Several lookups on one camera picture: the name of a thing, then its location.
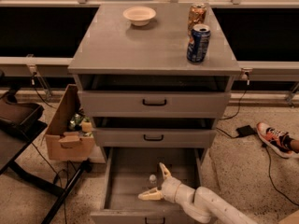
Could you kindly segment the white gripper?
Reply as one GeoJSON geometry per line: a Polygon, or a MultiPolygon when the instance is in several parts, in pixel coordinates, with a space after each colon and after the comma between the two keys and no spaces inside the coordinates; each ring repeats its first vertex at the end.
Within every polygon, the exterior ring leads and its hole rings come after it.
{"type": "Polygon", "coordinates": [[[142,201],[159,201],[162,198],[173,203],[175,201],[178,187],[181,185],[181,181],[172,177],[167,167],[160,162],[159,163],[164,182],[161,185],[161,190],[157,188],[149,189],[138,195],[138,198],[142,201]]]}

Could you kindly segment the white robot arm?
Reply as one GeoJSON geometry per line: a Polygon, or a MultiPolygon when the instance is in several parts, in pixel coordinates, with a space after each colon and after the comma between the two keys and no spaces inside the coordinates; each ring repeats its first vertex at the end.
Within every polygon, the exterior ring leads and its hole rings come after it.
{"type": "Polygon", "coordinates": [[[162,162],[159,165],[164,179],[162,185],[140,193],[138,195],[140,200],[166,200],[177,203],[187,216],[200,223],[208,223],[213,217],[217,217],[224,224],[258,224],[211,189],[190,188],[173,177],[162,162]]]}

